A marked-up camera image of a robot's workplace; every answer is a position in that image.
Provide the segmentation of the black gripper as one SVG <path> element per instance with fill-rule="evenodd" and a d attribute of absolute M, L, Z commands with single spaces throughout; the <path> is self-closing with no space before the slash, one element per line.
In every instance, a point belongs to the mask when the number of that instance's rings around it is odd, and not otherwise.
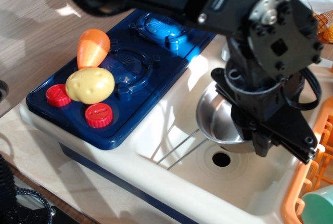
<path fill-rule="evenodd" d="M 279 82 L 265 79 L 255 86 L 227 64 L 211 72 L 217 92 L 231 103 L 231 117 L 242 140 L 252 140 L 255 153 L 267 156 L 273 146 L 282 145 L 304 164 L 315 156 L 318 141 L 303 111 L 318 106 L 318 100 L 299 101 L 308 83 L 315 95 L 318 80 L 309 68 L 304 68 Z"/>

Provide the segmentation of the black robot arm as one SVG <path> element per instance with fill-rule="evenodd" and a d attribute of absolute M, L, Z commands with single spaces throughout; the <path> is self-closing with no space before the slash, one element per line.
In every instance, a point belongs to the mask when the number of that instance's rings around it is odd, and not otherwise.
<path fill-rule="evenodd" d="M 231 117 L 255 153 L 282 145 L 308 163 L 317 139 L 302 116 L 318 106 L 322 89 L 309 65 L 321 60 L 318 22 L 299 0 L 73 0 L 93 16 L 131 8 L 169 16 L 190 28 L 226 37 L 225 68 L 211 76 L 232 105 Z"/>

